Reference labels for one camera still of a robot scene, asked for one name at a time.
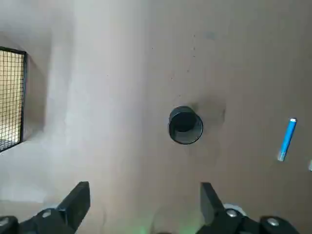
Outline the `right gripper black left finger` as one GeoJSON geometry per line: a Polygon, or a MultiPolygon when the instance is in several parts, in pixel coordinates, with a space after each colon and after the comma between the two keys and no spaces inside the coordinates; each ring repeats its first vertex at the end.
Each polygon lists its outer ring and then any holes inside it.
{"type": "Polygon", "coordinates": [[[56,208],[41,210],[28,220],[15,216],[0,217],[2,234],[74,234],[91,205],[88,181],[79,182],[56,208]]]}

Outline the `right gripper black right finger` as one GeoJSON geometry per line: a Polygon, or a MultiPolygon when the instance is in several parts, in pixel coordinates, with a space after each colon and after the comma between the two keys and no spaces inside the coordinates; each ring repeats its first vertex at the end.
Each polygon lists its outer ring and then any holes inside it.
{"type": "Polygon", "coordinates": [[[277,216],[262,216],[255,221],[236,208],[225,208],[211,183],[200,185],[200,208],[204,225],[198,234],[297,234],[287,220],[277,216]]]}

